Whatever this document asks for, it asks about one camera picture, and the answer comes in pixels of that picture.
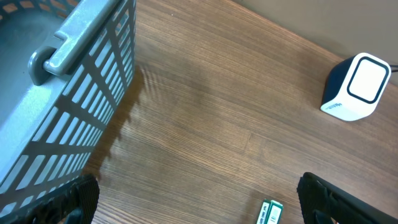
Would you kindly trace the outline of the white barcode scanner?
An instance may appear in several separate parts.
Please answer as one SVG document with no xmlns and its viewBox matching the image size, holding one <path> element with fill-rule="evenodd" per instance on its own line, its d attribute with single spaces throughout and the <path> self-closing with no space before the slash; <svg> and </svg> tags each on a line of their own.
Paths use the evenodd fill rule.
<svg viewBox="0 0 398 224">
<path fill-rule="evenodd" d="M 372 114 L 391 77 L 391 66 L 366 52 L 340 62 L 326 80 L 320 109 L 343 121 Z"/>
</svg>

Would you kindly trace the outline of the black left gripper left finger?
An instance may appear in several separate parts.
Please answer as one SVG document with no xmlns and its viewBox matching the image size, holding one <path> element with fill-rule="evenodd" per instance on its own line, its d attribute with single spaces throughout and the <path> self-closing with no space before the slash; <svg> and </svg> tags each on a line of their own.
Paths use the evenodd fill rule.
<svg viewBox="0 0 398 224">
<path fill-rule="evenodd" d="M 86 174 L 5 215 L 1 218 L 1 223 L 90 224 L 97 209 L 99 195 L 96 177 Z"/>
</svg>

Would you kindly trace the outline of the grey plastic basket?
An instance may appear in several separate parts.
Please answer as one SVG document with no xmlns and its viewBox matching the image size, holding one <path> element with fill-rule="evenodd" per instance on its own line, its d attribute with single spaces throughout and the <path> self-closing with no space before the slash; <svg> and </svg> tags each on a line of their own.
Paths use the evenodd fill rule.
<svg viewBox="0 0 398 224">
<path fill-rule="evenodd" d="M 80 174 L 134 77 L 135 0 L 1 1 L 1 215 Z"/>
</svg>

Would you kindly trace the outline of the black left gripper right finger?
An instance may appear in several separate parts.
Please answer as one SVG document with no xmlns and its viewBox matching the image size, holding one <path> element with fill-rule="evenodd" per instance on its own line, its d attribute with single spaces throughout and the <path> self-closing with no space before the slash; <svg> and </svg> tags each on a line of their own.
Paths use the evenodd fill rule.
<svg viewBox="0 0 398 224">
<path fill-rule="evenodd" d="M 397 224 L 397 218 L 311 172 L 300 178 L 297 193 L 305 224 Z"/>
</svg>

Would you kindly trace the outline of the green white gum pack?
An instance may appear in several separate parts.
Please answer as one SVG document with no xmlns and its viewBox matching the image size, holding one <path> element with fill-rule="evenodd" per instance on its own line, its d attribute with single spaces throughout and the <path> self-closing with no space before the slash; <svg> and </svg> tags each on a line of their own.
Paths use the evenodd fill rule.
<svg viewBox="0 0 398 224">
<path fill-rule="evenodd" d="M 264 199 L 256 224 L 279 224 L 283 209 L 281 203 Z"/>
</svg>

